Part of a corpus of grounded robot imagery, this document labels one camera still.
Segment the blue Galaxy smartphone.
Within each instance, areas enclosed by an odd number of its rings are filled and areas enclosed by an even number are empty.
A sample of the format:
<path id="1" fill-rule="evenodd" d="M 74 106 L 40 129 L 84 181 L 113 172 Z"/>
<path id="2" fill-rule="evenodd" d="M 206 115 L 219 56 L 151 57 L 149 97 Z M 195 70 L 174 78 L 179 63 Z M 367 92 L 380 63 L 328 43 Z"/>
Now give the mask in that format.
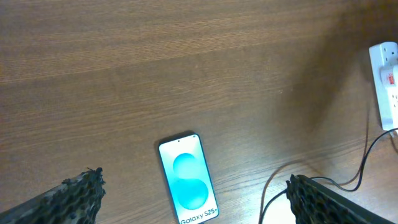
<path id="1" fill-rule="evenodd" d="M 160 141 L 158 152 L 179 224 L 205 223 L 220 210 L 201 138 L 193 131 Z"/>

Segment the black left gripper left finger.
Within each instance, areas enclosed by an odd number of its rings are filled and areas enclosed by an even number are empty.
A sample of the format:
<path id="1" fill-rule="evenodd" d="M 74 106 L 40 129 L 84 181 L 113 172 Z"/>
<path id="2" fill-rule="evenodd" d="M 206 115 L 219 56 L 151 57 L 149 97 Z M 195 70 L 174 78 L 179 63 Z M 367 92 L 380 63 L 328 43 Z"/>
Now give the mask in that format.
<path id="1" fill-rule="evenodd" d="M 103 169 L 88 169 L 1 213 L 1 224 L 94 224 L 106 195 Z"/>

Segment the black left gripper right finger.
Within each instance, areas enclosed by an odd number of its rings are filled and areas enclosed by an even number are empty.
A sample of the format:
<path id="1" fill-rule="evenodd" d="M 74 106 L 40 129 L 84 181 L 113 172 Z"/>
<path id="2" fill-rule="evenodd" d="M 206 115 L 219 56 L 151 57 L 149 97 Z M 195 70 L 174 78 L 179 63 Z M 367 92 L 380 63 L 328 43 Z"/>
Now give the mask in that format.
<path id="1" fill-rule="evenodd" d="M 394 224 L 304 175 L 291 175 L 287 199 L 297 224 Z"/>

